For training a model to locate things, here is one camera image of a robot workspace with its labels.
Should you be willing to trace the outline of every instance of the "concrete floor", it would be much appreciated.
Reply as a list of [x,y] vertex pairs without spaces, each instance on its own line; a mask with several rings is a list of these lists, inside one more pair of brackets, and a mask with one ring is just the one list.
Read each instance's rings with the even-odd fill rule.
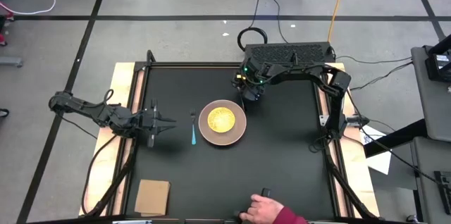
[[[18,11],[43,9],[51,3],[50,0],[0,1]],[[55,9],[48,14],[90,15],[95,1],[57,0]],[[335,0],[278,2],[282,15],[331,15],[335,5]],[[451,0],[429,2],[436,15],[451,15]],[[251,15],[254,7],[255,0],[103,0],[99,15]],[[258,14],[275,15],[277,7],[272,0],[260,0]],[[427,13],[421,0],[342,0],[338,15],[427,16]],[[143,61],[148,49],[158,61],[240,61],[243,53],[237,47],[236,36],[249,24],[248,20],[97,20],[73,93],[83,99],[100,101],[109,88],[114,64]],[[283,20],[280,24],[290,42],[324,41],[329,27],[328,21]],[[265,29],[269,42],[282,42],[277,21],[258,20],[255,25]],[[450,22],[440,25],[445,34],[451,33]],[[0,48],[0,55],[20,56],[24,66],[0,68],[0,107],[11,110],[11,115],[0,121],[0,223],[17,220],[54,117],[47,102],[55,91],[64,89],[86,26],[87,21],[83,20],[17,20],[3,29],[9,45]],[[428,21],[338,21],[332,45],[338,56],[378,61],[407,57],[411,47],[437,41]],[[261,38],[249,34],[243,42],[259,43]],[[353,87],[400,64],[366,65],[346,58],[340,61],[351,74]],[[422,118],[411,66],[354,92],[353,96],[365,116],[394,128]],[[90,132],[98,132],[98,127],[87,119],[67,118]],[[372,126],[388,131],[382,125]],[[28,221],[78,215],[94,145],[95,141],[76,127],[61,124]],[[387,200],[386,195],[390,193],[386,189],[377,191],[384,191],[378,200]],[[381,207],[382,216],[384,211],[390,209]],[[388,212],[385,215],[400,216]]]

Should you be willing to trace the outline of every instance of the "cardboard square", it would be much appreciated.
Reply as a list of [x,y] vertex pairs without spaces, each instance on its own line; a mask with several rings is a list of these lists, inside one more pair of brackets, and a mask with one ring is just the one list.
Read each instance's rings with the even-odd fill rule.
[[171,184],[167,181],[141,180],[135,211],[146,216],[166,215],[170,186]]

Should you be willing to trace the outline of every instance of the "beige plate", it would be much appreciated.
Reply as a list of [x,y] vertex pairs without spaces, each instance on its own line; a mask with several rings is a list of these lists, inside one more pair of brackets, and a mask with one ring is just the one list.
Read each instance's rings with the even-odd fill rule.
[[[208,116],[210,112],[219,107],[228,108],[233,112],[235,116],[235,124],[227,132],[215,132],[208,124]],[[218,100],[212,101],[201,111],[199,115],[199,130],[204,138],[218,146],[228,146],[238,141],[246,130],[246,115],[245,112],[233,101]]]

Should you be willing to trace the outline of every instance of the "person's arm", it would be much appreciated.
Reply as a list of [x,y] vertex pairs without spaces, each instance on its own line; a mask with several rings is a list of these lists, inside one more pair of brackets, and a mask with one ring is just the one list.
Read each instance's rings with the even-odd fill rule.
[[241,213],[242,220],[256,224],[307,224],[301,216],[296,216],[288,207],[276,200],[257,194],[251,196],[251,207],[246,213]]
[[297,216],[288,207],[284,207],[277,215],[273,224],[307,224],[307,221],[303,217]]

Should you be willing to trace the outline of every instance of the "orange cable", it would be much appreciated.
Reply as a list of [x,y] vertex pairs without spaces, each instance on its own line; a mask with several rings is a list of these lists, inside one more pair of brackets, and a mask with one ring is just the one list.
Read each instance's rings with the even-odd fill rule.
[[329,33],[327,36],[327,42],[330,42],[330,39],[332,37],[333,23],[335,22],[335,15],[337,14],[337,11],[338,11],[338,5],[340,5],[340,0],[337,0],[337,3],[335,4],[335,8],[333,9],[332,21],[330,22]]

